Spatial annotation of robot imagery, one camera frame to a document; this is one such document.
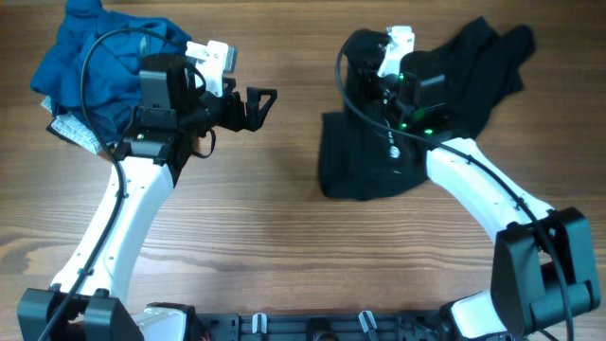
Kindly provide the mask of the black t-shirt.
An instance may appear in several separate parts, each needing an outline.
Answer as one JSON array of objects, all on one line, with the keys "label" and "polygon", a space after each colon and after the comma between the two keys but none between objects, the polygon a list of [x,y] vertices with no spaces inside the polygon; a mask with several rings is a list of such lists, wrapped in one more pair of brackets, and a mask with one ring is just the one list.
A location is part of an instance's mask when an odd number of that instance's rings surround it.
[{"label": "black t-shirt", "polygon": [[524,88],[519,69],[535,52],[532,29],[504,34],[478,17],[447,43],[401,59],[397,100],[402,124],[381,124],[351,107],[347,123],[347,41],[335,63],[341,112],[323,115],[318,181],[330,198],[392,197],[424,183],[427,156],[452,138],[476,139],[492,109]]}]

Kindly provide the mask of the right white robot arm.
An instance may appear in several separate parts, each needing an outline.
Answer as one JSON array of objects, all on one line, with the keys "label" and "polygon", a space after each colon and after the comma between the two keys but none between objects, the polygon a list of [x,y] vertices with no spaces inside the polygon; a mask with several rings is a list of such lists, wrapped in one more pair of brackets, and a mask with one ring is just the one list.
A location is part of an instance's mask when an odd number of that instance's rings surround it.
[{"label": "right white robot arm", "polygon": [[430,51],[410,27],[355,31],[335,63],[345,104],[347,191],[368,199],[432,182],[483,227],[493,245],[490,288],[432,313],[405,313],[404,340],[524,340],[600,304],[587,219],[516,185],[476,139],[492,109],[519,92],[531,30],[499,34],[483,20]]}]

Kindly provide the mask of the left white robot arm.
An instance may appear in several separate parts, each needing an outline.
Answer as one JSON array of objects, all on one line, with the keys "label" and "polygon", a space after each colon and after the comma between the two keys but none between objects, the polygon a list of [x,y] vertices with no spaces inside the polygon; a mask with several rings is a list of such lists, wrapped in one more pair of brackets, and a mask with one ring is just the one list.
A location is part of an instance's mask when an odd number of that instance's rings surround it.
[{"label": "left white robot arm", "polygon": [[118,142],[108,187],[77,250],[45,289],[28,289],[17,317],[26,340],[199,340],[194,307],[125,306],[134,264],[158,210],[173,192],[200,137],[215,127],[258,130],[275,89],[247,88],[247,99],[225,79],[224,64],[155,54],[139,73],[142,101]]}]

